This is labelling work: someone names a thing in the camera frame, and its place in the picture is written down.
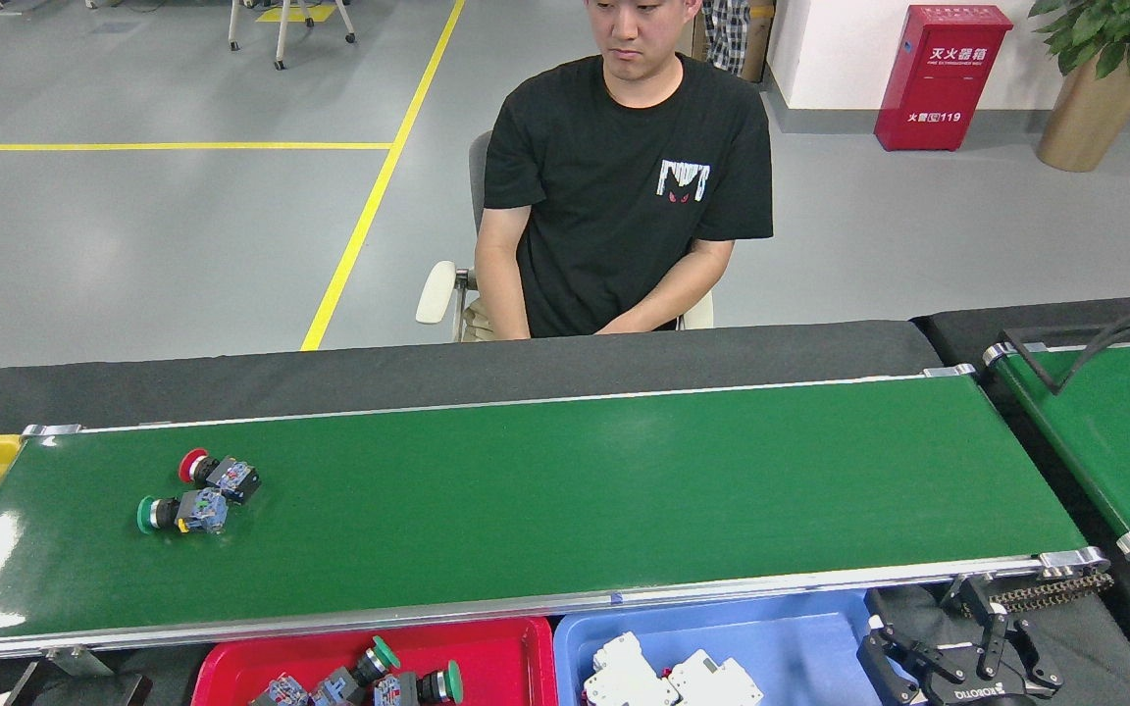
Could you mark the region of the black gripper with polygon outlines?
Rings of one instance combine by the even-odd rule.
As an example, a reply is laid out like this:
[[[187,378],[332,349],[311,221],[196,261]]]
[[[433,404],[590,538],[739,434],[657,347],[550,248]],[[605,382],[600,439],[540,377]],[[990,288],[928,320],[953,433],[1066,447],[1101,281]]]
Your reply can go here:
[[[977,579],[977,624],[983,627],[977,679],[963,682],[963,666],[933,644],[910,637],[883,617],[867,626],[857,657],[884,705],[1035,705],[1028,692],[1057,692],[1061,676],[1041,666],[1031,622],[1014,620],[1012,612],[1035,611],[1057,603],[1048,589],[1017,589],[992,594],[989,579]],[[1005,645],[1014,647],[1024,670],[1022,678],[1000,680]]]

